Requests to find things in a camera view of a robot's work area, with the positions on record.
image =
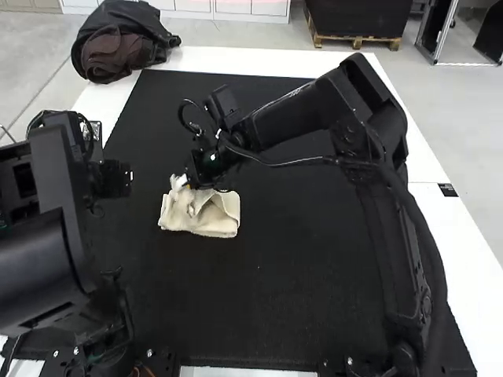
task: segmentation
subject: cable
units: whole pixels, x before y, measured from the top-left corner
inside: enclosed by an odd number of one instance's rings
[[[7,130],[2,124],[0,124],[0,128],[2,129],[2,131],[5,133],[5,135],[7,135],[9,137],[10,140],[13,141],[13,143],[16,143],[16,139],[14,138],[14,136],[9,132],[9,130]]]
[[[89,161],[91,157],[93,156],[94,152],[94,129],[93,125],[87,118],[80,114],[79,112],[77,113],[77,117],[79,118],[79,123],[84,123],[87,127],[87,131],[89,132],[89,145],[86,147],[86,151],[84,152],[85,160]]]
[[[29,122],[28,127],[26,129],[26,140],[28,140],[28,135],[30,134],[31,130],[33,130],[34,128],[39,128],[40,126],[43,126],[42,120],[46,115],[52,115],[52,114],[57,114],[57,113],[62,113],[62,112],[58,112],[58,111],[54,111],[54,110],[42,110],[39,114],[35,115],[35,117]],[[76,115],[77,115],[77,119],[79,121],[79,126],[80,126],[80,123],[84,123],[86,125],[87,132],[90,135],[89,144],[87,145],[87,147],[85,147],[85,151],[84,151],[84,158],[85,158],[85,160],[89,161],[90,158],[92,157],[93,151],[94,151],[93,125],[90,123],[89,120],[87,120],[87,118],[84,115],[80,114],[79,112],[77,112]]]
[[[421,375],[435,375],[437,361],[441,353],[443,328],[447,313],[447,282],[442,257],[423,213],[402,179],[396,171],[384,163],[379,164],[379,171],[391,186],[395,197],[406,209],[410,220],[416,227],[417,236],[421,239],[421,244],[424,245],[424,249],[431,259],[431,274],[435,289],[431,290],[433,310],[431,311],[429,340],[421,367]]]
[[[199,106],[196,102],[188,99],[188,98],[184,98],[181,102],[181,104],[178,106],[178,113],[177,113],[177,116],[178,116],[178,121],[181,123],[182,126],[184,126],[189,132],[191,132],[192,134],[195,134],[196,136],[201,136],[204,131],[203,129],[198,126],[197,124],[195,123],[192,123],[192,122],[186,122],[185,120],[185,116],[183,115],[183,111],[185,110],[185,108],[187,106],[193,106],[194,108],[196,108],[199,112],[201,112],[202,114],[204,114],[204,116],[206,117],[206,119],[209,120],[210,124],[214,125],[215,126],[215,129],[216,129],[216,122],[215,120],[206,112],[206,110],[204,110],[201,106]]]
[[[7,377],[9,373],[10,365],[13,362],[14,354],[17,351],[17,348],[21,345],[21,340],[24,338],[24,334],[21,334],[17,337],[14,342],[13,348],[9,352],[9,356],[3,361],[2,369],[0,369],[0,377]]]
[[[146,366],[146,365],[144,365],[144,364],[143,364],[142,366],[143,366],[143,368],[147,371],[147,373],[149,373],[149,376],[150,376],[150,377],[156,377],[156,375],[154,375],[154,373],[150,370],[150,368],[149,368],[149,367],[147,367],[147,366]]]
[[[267,167],[293,167],[299,165],[310,165],[312,163],[336,163],[334,158],[332,158],[331,156],[314,156],[314,157],[305,157],[302,159],[293,159],[290,161],[272,162],[264,159],[257,153],[250,152],[246,149],[234,145],[229,140],[227,140],[226,137],[223,137],[223,135],[220,135],[219,141],[223,144],[224,147],[226,147],[226,149],[228,149],[232,153],[244,157],[246,159],[251,159]]]
[[[398,373],[398,369],[396,367],[393,367],[389,370],[387,370],[385,373],[381,375],[381,377],[394,377]]]

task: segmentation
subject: black jacket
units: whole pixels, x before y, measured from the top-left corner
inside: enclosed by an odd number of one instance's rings
[[[160,23],[160,11],[147,2],[105,0],[80,28],[72,63],[83,78],[109,83],[132,69],[165,62],[167,51],[180,43]]]

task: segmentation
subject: black rubber mat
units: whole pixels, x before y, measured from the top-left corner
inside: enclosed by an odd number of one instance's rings
[[[107,158],[131,163],[133,194],[104,203],[105,218],[90,227],[101,267],[123,266],[139,342],[167,345],[187,364],[262,368],[312,370],[328,358],[342,369],[343,355],[387,355],[379,271],[365,219],[335,167],[243,167],[233,177],[241,197],[235,239],[157,226],[169,177],[183,171],[193,147],[176,119],[182,98],[202,101],[230,84],[248,112],[305,82],[141,74],[105,148]],[[331,151],[328,135],[320,132],[269,156]],[[428,275],[426,259],[424,266]],[[448,328],[444,350],[457,352],[446,354],[449,363],[439,365],[439,375],[472,367],[452,316]]]

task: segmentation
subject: concrete floor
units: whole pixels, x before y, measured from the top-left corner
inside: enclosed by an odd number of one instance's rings
[[[0,13],[0,123],[24,138],[28,121],[44,108],[71,108],[86,82],[68,55],[82,16]],[[288,25],[209,20],[163,20],[185,46],[314,49],[298,6]],[[503,68],[432,67],[413,46],[410,21],[402,48],[365,44],[384,66],[454,187],[503,265]],[[462,23],[448,37],[442,61],[479,62]],[[351,50],[331,43],[325,50]],[[8,143],[6,137],[1,144]]]

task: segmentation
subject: beige cloth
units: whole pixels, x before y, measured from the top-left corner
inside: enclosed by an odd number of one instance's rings
[[[163,195],[160,228],[208,237],[235,237],[240,224],[237,192],[193,190],[188,186],[180,187],[178,179],[171,176],[171,191]]]

